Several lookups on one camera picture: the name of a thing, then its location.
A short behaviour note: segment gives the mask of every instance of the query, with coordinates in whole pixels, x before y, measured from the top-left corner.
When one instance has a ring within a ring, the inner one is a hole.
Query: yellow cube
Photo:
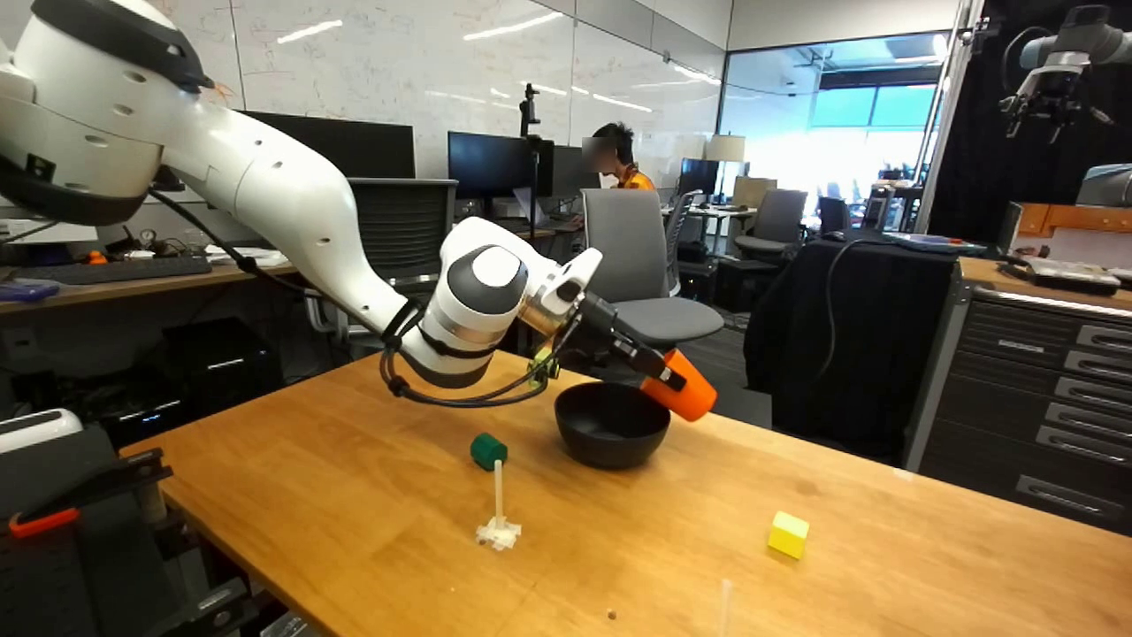
[[[803,559],[810,538],[810,524],[785,510],[775,513],[768,549],[789,559]]]

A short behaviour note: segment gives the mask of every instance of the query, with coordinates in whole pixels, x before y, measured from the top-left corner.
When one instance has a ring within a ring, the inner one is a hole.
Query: office chair
[[[821,237],[835,241],[849,230],[849,205],[845,198],[817,198],[817,216],[821,216]]]
[[[803,248],[807,191],[768,191],[732,255],[718,258],[715,301],[725,311],[750,308],[764,283]]]
[[[778,262],[803,244],[807,191],[768,191],[746,237],[736,237],[743,258]]]
[[[662,198],[584,191],[584,244],[605,255],[591,294],[605,297],[651,343],[683,343],[722,329],[715,308],[672,297],[672,241]]]

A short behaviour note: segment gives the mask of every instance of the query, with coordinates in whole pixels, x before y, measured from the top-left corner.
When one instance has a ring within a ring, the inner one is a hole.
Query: person
[[[594,170],[616,177],[626,191],[658,191],[633,159],[633,131],[626,124],[605,124],[591,138]]]

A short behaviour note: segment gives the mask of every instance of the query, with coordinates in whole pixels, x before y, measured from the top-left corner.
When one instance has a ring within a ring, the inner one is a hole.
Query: cable
[[[382,382],[389,386],[393,396],[407,396],[414,403],[432,403],[432,407],[506,407],[506,403],[524,403],[531,396],[541,396],[548,389],[548,379],[555,379],[559,372],[559,354],[562,347],[570,343],[570,336],[577,333],[580,326],[580,315],[573,315],[566,322],[566,329],[559,333],[559,340],[552,343],[552,350],[538,361],[527,365],[527,372],[499,389],[488,389],[481,396],[467,396],[467,400],[442,400],[442,396],[428,396],[428,393],[417,393],[403,375],[396,375],[393,368],[393,357],[400,354],[400,333],[407,333],[410,326],[403,326],[393,340],[386,340],[382,347]]]
[[[541,396],[548,389],[545,368],[552,368],[552,357],[548,357],[548,361],[531,365],[520,379],[509,379],[499,389],[488,389],[481,396],[446,400],[446,396],[421,393],[403,375],[396,375],[396,368],[393,368],[396,354],[400,354],[396,343],[382,347],[382,382],[389,386],[393,396],[407,396],[414,403],[432,403],[432,407],[506,407],[506,403],[524,403],[524,400]]]
[[[4,237],[0,244],[14,244],[14,241],[25,241],[25,237],[35,237],[35,234],[42,234],[42,230],[50,230],[50,226],[60,226],[60,223],[42,223],[42,226],[32,226],[32,230],[11,234],[11,237]]]
[[[1051,28],[1029,25],[1029,28],[1022,28],[1022,32],[1015,32],[1012,42],[1001,50],[998,81],[1001,81],[1005,92],[1015,92],[1012,57],[1015,57],[1015,50],[1019,50],[1019,42],[1022,42],[1026,35],[1051,35]]]

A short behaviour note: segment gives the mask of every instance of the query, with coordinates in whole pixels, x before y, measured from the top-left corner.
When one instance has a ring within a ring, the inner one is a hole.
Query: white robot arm
[[[347,177],[209,88],[191,42],[145,0],[35,0],[0,67],[0,191],[46,219],[103,226],[127,219],[170,166],[347,315],[396,329],[407,297],[371,272]],[[467,386],[516,319],[562,329],[598,262],[584,251],[555,265],[502,226],[463,219],[400,350],[428,382]]]

